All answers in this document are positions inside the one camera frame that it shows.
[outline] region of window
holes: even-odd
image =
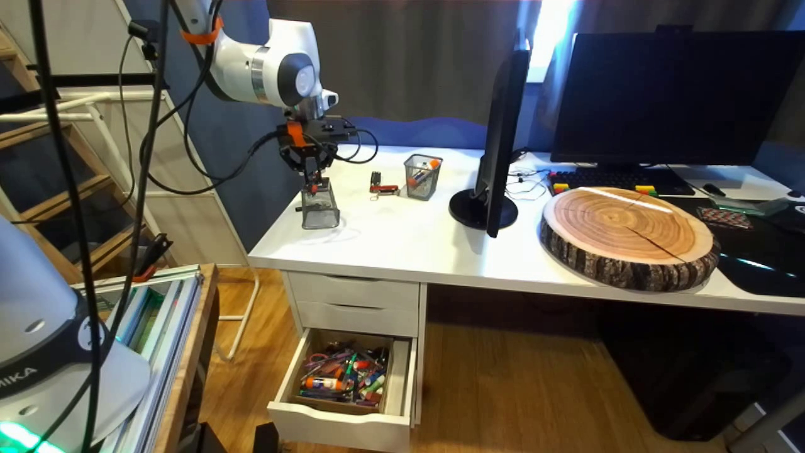
[[[527,83],[541,83],[549,73],[553,47],[564,41],[578,16],[580,0],[543,0],[530,37]]]

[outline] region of desk surface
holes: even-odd
[[[438,191],[429,202],[369,195],[369,173],[383,172],[384,183],[405,181],[403,161],[412,153],[443,157]],[[460,227],[447,202],[473,186],[478,151],[456,149],[383,149],[373,163],[335,163],[335,186],[341,224],[338,229],[301,229],[295,198],[275,227],[249,253],[251,265],[287,271],[403,279],[507,293],[538,293],[589,299],[622,299],[647,305],[712,308],[736,312],[805,316],[805,298],[764,298],[736,289],[721,271],[683,293],[632,293],[594,282],[553,260],[535,229],[549,195],[511,188],[517,221],[499,240]],[[727,196],[774,198],[788,188],[754,170],[681,170],[695,183],[720,178]]]

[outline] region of white cabinet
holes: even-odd
[[[300,346],[276,399],[270,404],[281,441],[361,450],[408,450],[419,421],[427,289],[416,282],[285,271]],[[377,414],[345,414],[295,401],[300,368],[317,334],[387,337],[384,404]]]

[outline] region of small container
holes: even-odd
[[[301,229],[335,229],[339,224],[339,209],[329,178],[301,188]]]
[[[443,170],[441,157],[410,153],[405,158],[405,195],[410,198],[429,198],[436,191],[441,170]]]

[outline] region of drawer handle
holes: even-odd
[[[369,305],[339,305],[339,303],[333,303],[333,308],[361,310],[361,312],[377,312],[377,310],[383,310],[383,308],[369,308]]]

